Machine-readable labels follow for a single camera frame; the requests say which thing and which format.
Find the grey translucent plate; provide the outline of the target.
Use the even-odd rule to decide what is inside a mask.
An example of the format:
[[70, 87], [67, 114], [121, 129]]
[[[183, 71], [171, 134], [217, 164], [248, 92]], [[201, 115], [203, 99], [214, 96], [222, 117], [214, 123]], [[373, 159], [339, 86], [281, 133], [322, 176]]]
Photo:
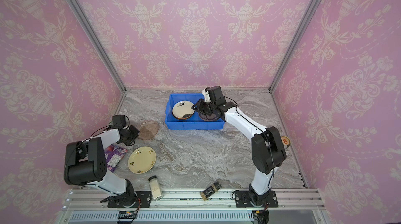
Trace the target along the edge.
[[200, 117], [200, 119], [202, 119], [204, 121], [217, 121], [220, 119], [220, 117], [218, 115], [216, 115], [215, 113], [204, 114], [204, 113], [199, 112], [198, 116]]

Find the brown translucent plate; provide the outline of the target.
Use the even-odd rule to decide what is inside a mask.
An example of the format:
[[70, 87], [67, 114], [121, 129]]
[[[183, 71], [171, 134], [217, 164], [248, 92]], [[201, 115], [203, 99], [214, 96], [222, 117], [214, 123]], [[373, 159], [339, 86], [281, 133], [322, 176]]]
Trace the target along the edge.
[[160, 129], [160, 126], [159, 126], [158, 122], [145, 121], [139, 127], [140, 133], [138, 135], [138, 139], [151, 140], [157, 135], [159, 129]]

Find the cream flower plate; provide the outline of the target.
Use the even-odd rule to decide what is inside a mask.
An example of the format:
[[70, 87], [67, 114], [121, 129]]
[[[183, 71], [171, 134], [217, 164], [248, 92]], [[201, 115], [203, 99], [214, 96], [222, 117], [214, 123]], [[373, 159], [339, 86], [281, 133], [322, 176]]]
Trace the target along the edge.
[[151, 147], [140, 147], [128, 159], [128, 168], [134, 174], [148, 172], [156, 163], [157, 154]]

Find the cream plate black patch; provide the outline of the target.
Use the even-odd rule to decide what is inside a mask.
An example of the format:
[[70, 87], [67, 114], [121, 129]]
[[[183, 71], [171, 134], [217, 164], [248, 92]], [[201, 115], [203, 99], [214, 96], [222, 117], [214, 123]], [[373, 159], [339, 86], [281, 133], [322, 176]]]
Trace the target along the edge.
[[193, 102], [188, 100], [179, 101], [172, 108], [172, 115], [178, 120], [187, 120], [194, 114]]

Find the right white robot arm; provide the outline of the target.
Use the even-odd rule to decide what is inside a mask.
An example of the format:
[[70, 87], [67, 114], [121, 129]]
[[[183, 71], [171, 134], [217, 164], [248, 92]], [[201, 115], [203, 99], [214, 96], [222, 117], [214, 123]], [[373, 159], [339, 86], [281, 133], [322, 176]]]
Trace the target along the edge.
[[203, 98], [192, 107], [207, 116], [216, 116], [234, 126], [250, 142], [252, 161], [256, 167], [254, 179], [249, 186], [249, 197], [254, 206], [267, 203], [272, 190], [271, 182], [277, 169], [287, 159], [282, 137], [277, 128], [259, 124], [241, 111], [233, 100], [224, 96], [221, 87], [207, 87]]

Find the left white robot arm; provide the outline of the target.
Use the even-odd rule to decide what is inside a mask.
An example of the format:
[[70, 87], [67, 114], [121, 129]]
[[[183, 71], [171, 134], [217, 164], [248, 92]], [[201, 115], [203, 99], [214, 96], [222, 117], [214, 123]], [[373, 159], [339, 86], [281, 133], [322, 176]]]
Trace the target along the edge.
[[64, 181], [68, 185], [97, 188], [108, 194], [102, 203], [133, 205], [138, 200], [131, 182], [116, 176], [107, 168], [105, 150], [113, 144], [131, 146], [140, 131], [126, 115], [114, 115], [112, 123], [94, 132], [89, 138], [69, 143], [64, 161]]

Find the blue plastic bin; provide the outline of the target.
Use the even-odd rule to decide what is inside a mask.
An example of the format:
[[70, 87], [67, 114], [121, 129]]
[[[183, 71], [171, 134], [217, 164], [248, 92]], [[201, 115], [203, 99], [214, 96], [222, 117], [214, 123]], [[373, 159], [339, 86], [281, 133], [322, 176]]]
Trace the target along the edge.
[[197, 112], [187, 120], [178, 120], [172, 114], [172, 108], [180, 101], [191, 101], [194, 104], [203, 99], [201, 93], [172, 93], [166, 105], [165, 124], [170, 130], [222, 130], [225, 122], [222, 119], [217, 121], [204, 121]]

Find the purple snack bag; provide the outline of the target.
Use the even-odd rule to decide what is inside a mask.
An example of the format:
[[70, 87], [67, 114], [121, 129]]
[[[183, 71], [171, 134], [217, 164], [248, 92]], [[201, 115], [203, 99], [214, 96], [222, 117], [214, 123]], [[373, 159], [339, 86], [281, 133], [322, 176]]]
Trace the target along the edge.
[[122, 158], [127, 153], [127, 149], [117, 146], [115, 144], [110, 145], [104, 150], [107, 169], [111, 172], [114, 172], [118, 163], [122, 160]]

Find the white spice jar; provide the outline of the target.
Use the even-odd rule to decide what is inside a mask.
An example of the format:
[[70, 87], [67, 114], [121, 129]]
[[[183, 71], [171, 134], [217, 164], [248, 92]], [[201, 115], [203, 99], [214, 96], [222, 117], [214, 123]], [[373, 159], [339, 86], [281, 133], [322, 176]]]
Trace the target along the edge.
[[158, 201], [163, 198], [163, 193], [160, 187], [157, 176], [152, 176], [148, 179], [150, 191], [154, 201]]

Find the green drink can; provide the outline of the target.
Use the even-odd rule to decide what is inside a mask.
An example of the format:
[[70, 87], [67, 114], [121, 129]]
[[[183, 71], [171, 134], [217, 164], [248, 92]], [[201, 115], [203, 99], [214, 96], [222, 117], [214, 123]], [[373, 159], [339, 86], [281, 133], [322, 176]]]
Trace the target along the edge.
[[291, 141], [287, 136], [282, 136], [281, 137], [283, 145], [288, 148], [291, 145]]

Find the dark spice jar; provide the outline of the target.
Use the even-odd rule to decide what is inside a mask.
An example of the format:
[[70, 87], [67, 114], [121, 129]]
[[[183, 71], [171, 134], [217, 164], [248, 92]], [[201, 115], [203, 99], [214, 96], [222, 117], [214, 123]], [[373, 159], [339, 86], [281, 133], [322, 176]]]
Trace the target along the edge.
[[204, 191], [200, 192], [200, 196], [203, 201], [207, 201], [213, 194], [221, 189], [221, 184], [218, 181], [212, 183]]

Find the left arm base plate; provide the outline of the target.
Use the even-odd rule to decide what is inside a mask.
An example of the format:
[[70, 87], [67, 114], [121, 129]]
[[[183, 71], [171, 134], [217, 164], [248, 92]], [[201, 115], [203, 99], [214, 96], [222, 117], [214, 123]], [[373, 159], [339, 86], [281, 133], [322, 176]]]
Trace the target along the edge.
[[139, 190], [135, 192], [136, 196], [133, 200], [126, 203], [117, 203], [117, 201], [109, 201], [108, 208], [149, 208], [153, 201], [151, 191]]

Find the aluminium frame rail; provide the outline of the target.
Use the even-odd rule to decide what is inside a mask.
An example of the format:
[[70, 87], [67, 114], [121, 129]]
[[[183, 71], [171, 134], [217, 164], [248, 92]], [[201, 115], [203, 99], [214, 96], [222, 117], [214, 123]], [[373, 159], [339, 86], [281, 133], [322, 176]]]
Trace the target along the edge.
[[152, 200], [149, 190], [138, 191], [132, 208], [111, 208], [106, 194], [91, 189], [71, 190], [58, 224], [329, 224], [316, 189], [275, 189], [267, 203], [256, 207], [248, 192], [220, 189], [204, 201], [200, 189], [164, 190]]

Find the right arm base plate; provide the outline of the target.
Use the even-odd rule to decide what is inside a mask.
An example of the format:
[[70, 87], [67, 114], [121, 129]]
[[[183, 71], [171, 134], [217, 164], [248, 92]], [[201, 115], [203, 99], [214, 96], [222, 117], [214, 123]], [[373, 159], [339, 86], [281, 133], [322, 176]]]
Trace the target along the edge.
[[237, 208], [277, 208], [279, 206], [276, 192], [272, 190], [263, 195], [257, 195], [253, 191], [235, 190], [232, 197]]

